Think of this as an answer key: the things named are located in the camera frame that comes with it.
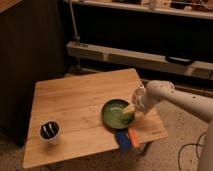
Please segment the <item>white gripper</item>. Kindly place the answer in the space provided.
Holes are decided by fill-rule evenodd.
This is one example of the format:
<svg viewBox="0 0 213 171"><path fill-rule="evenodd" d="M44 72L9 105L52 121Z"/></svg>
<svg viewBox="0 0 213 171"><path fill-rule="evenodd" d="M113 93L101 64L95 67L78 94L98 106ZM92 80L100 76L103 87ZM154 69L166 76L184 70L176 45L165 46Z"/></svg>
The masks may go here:
<svg viewBox="0 0 213 171"><path fill-rule="evenodd" d="M140 84L132 95L132 103L122 109L123 114L137 111L146 115L154 106L153 100L148 96L146 88L143 84Z"/></svg>

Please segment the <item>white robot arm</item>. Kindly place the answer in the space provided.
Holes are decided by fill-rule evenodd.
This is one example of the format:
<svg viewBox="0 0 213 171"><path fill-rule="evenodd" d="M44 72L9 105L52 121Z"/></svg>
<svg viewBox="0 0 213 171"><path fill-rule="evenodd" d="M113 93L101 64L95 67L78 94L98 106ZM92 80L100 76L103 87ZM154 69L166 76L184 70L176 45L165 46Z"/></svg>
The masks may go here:
<svg viewBox="0 0 213 171"><path fill-rule="evenodd" d="M198 171L213 171L213 98L179 91L169 81L152 80L135 89L132 102L123 112L140 111L146 114L161 101L168 101L208 124Z"/></svg>

